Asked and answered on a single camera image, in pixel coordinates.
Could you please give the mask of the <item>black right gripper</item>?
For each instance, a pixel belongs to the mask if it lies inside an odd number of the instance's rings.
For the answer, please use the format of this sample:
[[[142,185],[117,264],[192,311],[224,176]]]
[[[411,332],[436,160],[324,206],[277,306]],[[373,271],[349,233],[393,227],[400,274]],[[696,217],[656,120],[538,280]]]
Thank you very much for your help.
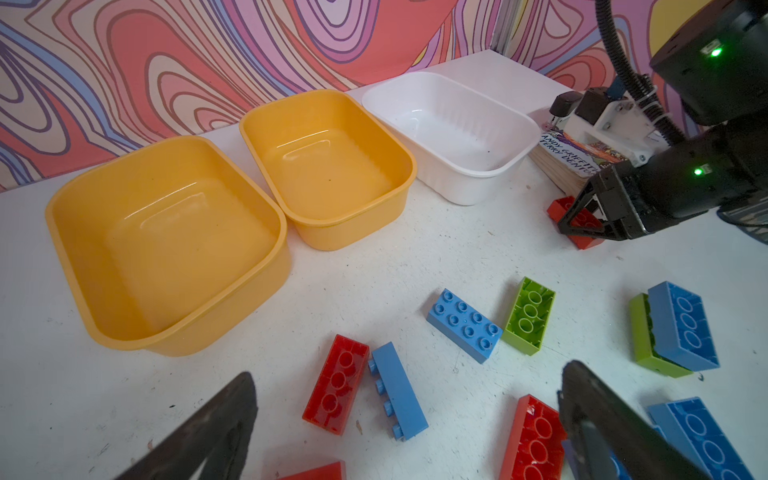
[[[712,209],[725,223],[761,240],[767,222],[736,219],[732,213],[749,200],[767,193],[767,130],[713,128],[653,156],[635,167],[615,164],[593,176],[584,186],[584,203],[594,200],[605,216],[591,207],[574,215],[571,242],[637,239],[676,226]],[[557,200],[557,222],[575,202]]]

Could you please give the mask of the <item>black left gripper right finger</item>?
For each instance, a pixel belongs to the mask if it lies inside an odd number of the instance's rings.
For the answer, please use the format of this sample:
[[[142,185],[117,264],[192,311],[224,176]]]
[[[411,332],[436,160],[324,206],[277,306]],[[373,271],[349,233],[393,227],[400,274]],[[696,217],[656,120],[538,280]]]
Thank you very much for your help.
[[[562,370],[558,411],[579,479],[613,479],[612,457],[633,479],[708,477],[579,360]]]

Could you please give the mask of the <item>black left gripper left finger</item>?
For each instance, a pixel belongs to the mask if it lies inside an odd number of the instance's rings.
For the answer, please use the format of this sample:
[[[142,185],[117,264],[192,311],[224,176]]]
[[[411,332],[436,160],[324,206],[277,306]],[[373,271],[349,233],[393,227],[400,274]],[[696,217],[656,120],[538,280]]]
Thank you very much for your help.
[[[256,386],[244,371],[121,479],[239,479],[257,418]]]

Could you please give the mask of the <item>red lego brick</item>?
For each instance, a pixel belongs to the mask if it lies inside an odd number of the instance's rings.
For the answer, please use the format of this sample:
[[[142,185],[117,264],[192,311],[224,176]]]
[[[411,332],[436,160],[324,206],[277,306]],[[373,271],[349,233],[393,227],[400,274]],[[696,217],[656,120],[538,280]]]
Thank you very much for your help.
[[[342,435],[369,353],[368,345],[337,334],[302,419],[331,434]]]
[[[346,465],[344,461],[336,461],[324,466],[281,477],[280,480],[345,480]]]
[[[574,198],[572,196],[563,197],[554,200],[547,208],[547,214],[552,221],[558,223],[567,211],[572,207]],[[570,225],[572,227],[589,227],[597,228],[601,224],[601,221],[595,217],[589,210],[582,209],[580,213],[576,214],[572,219]],[[568,239],[579,249],[586,250],[592,247],[596,247],[604,242],[602,238],[591,238],[584,236],[569,236]]]
[[[523,396],[517,402],[498,478],[560,479],[566,439],[559,412],[533,395]]]

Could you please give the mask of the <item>green lego brick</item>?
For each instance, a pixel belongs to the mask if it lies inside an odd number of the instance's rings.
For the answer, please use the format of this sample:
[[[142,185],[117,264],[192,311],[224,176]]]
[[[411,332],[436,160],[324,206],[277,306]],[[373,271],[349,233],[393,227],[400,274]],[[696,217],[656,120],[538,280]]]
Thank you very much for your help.
[[[526,355],[541,350],[556,292],[524,277],[506,321],[502,340]]]

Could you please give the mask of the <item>blue lego brick studs up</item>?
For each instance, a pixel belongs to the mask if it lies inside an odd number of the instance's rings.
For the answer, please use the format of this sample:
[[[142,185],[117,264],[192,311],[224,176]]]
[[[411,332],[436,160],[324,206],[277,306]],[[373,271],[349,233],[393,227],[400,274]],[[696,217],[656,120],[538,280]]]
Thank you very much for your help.
[[[479,364],[492,355],[502,330],[448,289],[444,289],[427,321]]]

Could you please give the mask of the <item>blue lego brick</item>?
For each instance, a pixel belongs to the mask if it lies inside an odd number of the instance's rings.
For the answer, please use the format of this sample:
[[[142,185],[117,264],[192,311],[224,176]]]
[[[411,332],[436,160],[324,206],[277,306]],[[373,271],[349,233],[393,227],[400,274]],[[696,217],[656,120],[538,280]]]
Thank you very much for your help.
[[[424,411],[392,342],[371,353],[368,368],[375,378],[377,393],[387,397],[383,403],[386,416],[396,419],[392,426],[394,438],[407,441],[426,430]]]
[[[753,479],[699,397],[646,407],[667,441],[711,479]]]

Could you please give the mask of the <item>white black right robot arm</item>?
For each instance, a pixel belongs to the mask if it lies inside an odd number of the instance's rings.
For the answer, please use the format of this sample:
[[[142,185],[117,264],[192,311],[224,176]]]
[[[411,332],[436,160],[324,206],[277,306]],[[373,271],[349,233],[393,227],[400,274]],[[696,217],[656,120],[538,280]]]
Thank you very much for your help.
[[[556,98],[553,129],[574,145],[599,143],[608,163],[559,220],[562,234],[636,239],[714,211],[767,238],[767,5],[712,1],[653,56],[651,71],[703,132],[689,137],[621,46],[607,1],[595,5],[617,77],[608,88]]]

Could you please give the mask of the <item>green lego under blue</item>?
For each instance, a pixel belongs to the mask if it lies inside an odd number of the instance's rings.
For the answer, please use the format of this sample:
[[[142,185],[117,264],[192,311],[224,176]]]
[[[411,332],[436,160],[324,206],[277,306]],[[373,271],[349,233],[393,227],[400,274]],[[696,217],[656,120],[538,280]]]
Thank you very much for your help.
[[[638,294],[629,301],[629,317],[634,360],[638,365],[671,378],[681,378],[693,374],[691,370],[656,353],[647,294]]]

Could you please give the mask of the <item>blue lego on green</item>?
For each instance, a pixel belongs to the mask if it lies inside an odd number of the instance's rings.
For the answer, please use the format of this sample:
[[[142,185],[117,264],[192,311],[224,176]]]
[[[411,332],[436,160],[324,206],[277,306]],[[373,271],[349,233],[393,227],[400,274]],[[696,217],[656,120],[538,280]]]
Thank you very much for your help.
[[[702,298],[668,281],[650,288],[647,295],[656,353],[694,372],[718,369]]]

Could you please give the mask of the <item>white plastic container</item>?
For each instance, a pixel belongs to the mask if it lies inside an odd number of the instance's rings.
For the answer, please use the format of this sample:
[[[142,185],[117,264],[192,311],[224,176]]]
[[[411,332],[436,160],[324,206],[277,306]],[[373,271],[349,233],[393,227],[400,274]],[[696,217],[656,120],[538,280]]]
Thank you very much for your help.
[[[418,179],[462,206],[501,189],[541,137],[527,115],[435,73],[379,84],[362,105],[413,154]]]

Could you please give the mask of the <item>yellow left plastic container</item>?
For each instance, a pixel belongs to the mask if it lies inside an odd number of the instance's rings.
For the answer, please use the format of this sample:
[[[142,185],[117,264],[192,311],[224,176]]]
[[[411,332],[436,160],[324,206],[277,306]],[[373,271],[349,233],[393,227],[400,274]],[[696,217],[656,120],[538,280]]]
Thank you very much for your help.
[[[45,218],[85,329],[114,350],[199,352],[291,271],[283,212],[198,136],[79,175],[52,197]]]

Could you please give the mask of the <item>yellow plastic container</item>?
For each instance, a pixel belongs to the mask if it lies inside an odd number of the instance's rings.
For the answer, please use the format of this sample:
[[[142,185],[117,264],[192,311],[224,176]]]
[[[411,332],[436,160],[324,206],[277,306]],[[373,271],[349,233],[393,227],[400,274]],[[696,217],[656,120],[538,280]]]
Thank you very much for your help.
[[[114,350],[199,352],[291,271],[283,212],[198,136],[79,175],[52,197],[45,218],[85,329]]]
[[[417,176],[403,143],[338,91],[257,107],[239,130],[283,213],[316,250],[339,250],[396,220]]]

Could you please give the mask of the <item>yellow middle plastic container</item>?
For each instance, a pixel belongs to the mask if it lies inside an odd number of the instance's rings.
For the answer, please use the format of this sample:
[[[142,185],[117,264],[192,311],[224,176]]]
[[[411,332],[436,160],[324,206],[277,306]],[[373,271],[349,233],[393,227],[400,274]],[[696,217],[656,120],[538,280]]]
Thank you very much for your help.
[[[257,107],[239,130],[283,213],[316,250],[339,250],[396,220],[417,176],[403,143],[338,91]]]

